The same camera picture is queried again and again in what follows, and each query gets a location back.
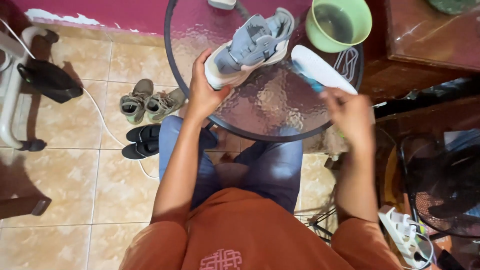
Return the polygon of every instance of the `black shoe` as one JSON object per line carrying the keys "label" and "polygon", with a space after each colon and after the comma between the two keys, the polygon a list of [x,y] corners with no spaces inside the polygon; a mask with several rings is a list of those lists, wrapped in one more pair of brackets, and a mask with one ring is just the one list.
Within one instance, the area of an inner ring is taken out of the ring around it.
{"label": "black shoe", "polygon": [[159,133],[160,124],[139,126],[127,132],[127,140],[131,143],[158,141]]}
{"label": "black shoe", "polygon": [[137,142],[125,146],[121,154],[130,160],[141,160],[158,154],[158,140]]}

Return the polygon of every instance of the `power strip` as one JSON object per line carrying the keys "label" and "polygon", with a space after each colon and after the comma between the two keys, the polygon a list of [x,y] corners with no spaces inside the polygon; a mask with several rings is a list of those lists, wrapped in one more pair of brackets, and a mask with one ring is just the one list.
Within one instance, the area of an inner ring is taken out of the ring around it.
{"label": "power strip", "polygon": [[415,259],[415,254],[417,254],[417,257],[418,255],[422,256],[425,260],[428,257],[424,255],[417,241],[415,241],[416,235],[420,232],[417,232],[416,222],[410,219],[410,215],[398,213],[395,207],[384,205],[378,211],[378,217],[392,237],[405,262],[413,269],[421,269],[426,266],[428,262]]}

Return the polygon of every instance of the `round glass table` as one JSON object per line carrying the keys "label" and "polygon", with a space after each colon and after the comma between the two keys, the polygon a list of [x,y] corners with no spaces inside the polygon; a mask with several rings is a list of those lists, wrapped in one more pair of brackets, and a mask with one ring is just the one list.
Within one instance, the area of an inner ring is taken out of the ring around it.
{"label": "round glass table", "polygon": [[[251,15],[270,17],[277,7],[295,17],[295,30],[285,58],[255,70],[234,88],[209,120],[231,133],[251,140],[289,142],[316,135],[331,126],[325,104],[302,78],[289,68],[290,52],[304,45],[332,66],[338,53],[317,50],[305,33],[305,19],[311,0],[237,0],[231,11],[210,6],[207,0],[169,0],[165,17],[165,48],[179,87],[188,97],[192,64],[206,48],[215,50],[232,39]],[[363,72],[362,45],[350,82],[357,90]]]}

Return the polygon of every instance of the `printed logo on shirt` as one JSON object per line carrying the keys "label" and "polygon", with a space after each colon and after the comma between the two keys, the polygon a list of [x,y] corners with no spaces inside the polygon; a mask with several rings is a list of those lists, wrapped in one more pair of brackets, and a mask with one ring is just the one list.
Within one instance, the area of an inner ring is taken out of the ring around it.
{"label": "printed logo on shirt", "polygon": [[199,270],[240,270],[240,251],[219,249],[200,261]]}

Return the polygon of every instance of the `person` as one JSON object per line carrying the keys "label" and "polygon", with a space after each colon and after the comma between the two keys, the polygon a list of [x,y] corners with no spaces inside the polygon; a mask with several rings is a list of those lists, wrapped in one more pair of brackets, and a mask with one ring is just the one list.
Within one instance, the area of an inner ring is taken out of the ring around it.
{"label": "person", "polygon": [[159,134],[160,185],[150,225],[127,248],[122,270],[401,269],[378,225],[375,139],[369,99],[328,88],[319,98],[350,144],[336,184],[338,229],[331,247],[293,216],[300,188],[301,141],[255,142],[235,162],[248,166],[238,187],[222,188],[204,153],[216,134],[202,128],[229,94],[195,60],[184,119],[169,116]]}

